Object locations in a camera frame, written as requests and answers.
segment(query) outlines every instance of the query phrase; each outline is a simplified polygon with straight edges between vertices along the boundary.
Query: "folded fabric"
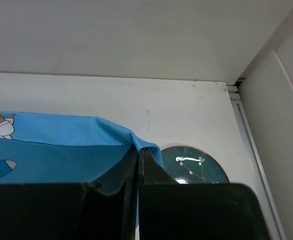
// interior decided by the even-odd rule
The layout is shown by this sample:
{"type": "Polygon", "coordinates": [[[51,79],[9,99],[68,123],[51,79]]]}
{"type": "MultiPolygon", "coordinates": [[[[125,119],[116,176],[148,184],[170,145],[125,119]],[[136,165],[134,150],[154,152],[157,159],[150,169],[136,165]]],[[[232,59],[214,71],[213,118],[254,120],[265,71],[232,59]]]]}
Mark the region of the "folded fabric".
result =
{"type": "Polygon", "coordinates": [[[91,182],[134,145],[159,147],[99,117],[0,112],[0,183],[91,182]]]}

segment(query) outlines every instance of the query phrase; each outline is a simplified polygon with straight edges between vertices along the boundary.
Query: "white wall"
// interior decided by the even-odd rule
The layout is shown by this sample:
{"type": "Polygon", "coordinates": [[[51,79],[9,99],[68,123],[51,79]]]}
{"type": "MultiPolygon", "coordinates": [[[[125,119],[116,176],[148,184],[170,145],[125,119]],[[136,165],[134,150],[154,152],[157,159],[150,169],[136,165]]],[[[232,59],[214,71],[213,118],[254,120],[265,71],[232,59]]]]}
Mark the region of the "white wall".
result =
{"type": "Polygon", "coordinates": [[[293,0],[0,0],[0,72],[232,85],[293,0]]]}
{"type": "Polygon", "coordinates": [[[239,91],[283,228],[293,240],[293,28],[269,50],[239,91]]]}

